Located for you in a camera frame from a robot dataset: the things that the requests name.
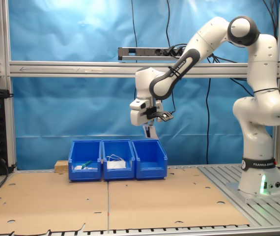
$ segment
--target blue curtain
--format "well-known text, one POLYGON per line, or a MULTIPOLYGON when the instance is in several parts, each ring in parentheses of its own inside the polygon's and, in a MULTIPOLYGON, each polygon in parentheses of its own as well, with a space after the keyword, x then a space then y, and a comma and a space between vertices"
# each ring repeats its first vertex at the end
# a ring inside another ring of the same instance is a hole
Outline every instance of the blue curtain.
MULTIPOLYGON (((273 34, 262 1, 170 0, 171 45, 186 43, 215 16, 252 17, 273 34)), ((166 0, 134 0, 138 47, 166 47, 166 0)), ((135 47, 131 0, 9 0, 12 60, 118 61, 135 47)), ((246 49, 222 45, 215 54, 247 61, 246 49)), ((252 91, 247 83, 241 82, 252 91)), ((18 168, 51 169, 66 160, 72 140, 143 139, 130 123, 134 79, 13 78, 18 168)), ((204 164, 208 79, 182 79, 174 89, 175 118, 156 125, 169 165, 204 164)), ((233 103, 248 94, 230 79, 212 79, 210 163, 240 163, 243 137, 233 103)), ((171 99, 165 109, 173 110, 171 99)))

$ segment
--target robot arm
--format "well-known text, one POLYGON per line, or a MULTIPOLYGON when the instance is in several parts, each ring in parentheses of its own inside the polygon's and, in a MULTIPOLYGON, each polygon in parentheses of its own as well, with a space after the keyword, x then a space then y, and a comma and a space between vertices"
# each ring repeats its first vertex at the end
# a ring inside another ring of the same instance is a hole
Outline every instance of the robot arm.
POLYGON ((249 17, 236 17, 230 23, 213 18, 192 37, 182 57, 166 73, 153 68, 139 70, 137 99, 130 104, 131 122, 142 125, 151 124, 154 118, 171 119, 172 115, 164 112, 161 101, 156 99, 168 98, 176 83, 194 65, 227 41, 247 47, 247 82, 254 91, 254 97, 240 98, 233 106, 244 136, 239 189, 253 196, 280 195, 280 171, 272 156, 272 138, 265 129, 266 125, 280 125, 277 42, 271 35, 260 34, 249 17))
POLYGON ((172 115, 163 111, 159 100, 167 99, 176 83, 197 63, 211 55, 222 43, 232 42, 237 46, 249 46, 259 37, 252 19, 237 17, 231 23, 215 17, 192 37, 183 55, 173 67, 164 73, 153 68, 136 72, 137 98, 130 104, 131 123, 142 125, 156 117, 167 121, 172 115))

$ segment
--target blue plastic bin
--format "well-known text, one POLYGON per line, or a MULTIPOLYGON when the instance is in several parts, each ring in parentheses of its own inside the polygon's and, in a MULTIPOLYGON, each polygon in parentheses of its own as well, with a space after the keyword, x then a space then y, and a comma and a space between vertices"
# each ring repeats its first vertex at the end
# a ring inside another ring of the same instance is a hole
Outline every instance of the blue plastic bin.
POLYGON ((168 157, 159 140, 134 140, 136 178, 157 179, 168 174, 168 157))
POLYGON ((135 177, 135 155, 130 140, 103 140, 103 173, 105 180, 135 177), (126 161, 125 169, 107 169, 108 158, 115 154, 126 161))
POLYGON ((68 169, 71 181, 100 180, 102 178, 101 165, 101 140, 74 140, 71 145, 68 169), (88 167, 95 170, 75 170, 88 161, 92 161, 88 167))

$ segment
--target cardboard floor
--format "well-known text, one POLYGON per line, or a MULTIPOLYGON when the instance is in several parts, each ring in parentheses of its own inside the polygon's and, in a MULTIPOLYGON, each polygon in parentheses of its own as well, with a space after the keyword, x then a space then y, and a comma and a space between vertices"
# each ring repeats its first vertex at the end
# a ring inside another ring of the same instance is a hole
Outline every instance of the cardboard floor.
POLYGON ((70 183, 68 174, 15 174, 0 189, 0 234, 244 225, 198 169, 165 180, 70 183))
POLYGON ((106 182, 70 183, 68 174, 15 174, 0 188, 0 234, 41 235, 108 227, 106 182))
POLYGON ((164 180, 110 182, 110 229, 245 225, 248 220, 197 168, 164 180))

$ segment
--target green object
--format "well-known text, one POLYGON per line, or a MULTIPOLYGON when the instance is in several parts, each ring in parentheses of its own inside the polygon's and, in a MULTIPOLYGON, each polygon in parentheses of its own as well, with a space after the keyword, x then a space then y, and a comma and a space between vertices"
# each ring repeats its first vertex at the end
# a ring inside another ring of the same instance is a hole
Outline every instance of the green object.
POLYGON ((82 165, 81 170, 83 170, 86 166, 88 166, 88 165, 91 164, 91 163, 92 163, 92 161, 88 161, 88 162, 84 163, 84 164, 82 165))
POLYGON ((260 187, 260 194, 263 194, 263 189, 264 189, 264 182, 265 182, 265 180, 266 180, 266 176, 265 175, 263 175, 262 176, 262 179, 261 179, 261 187, 260 187))

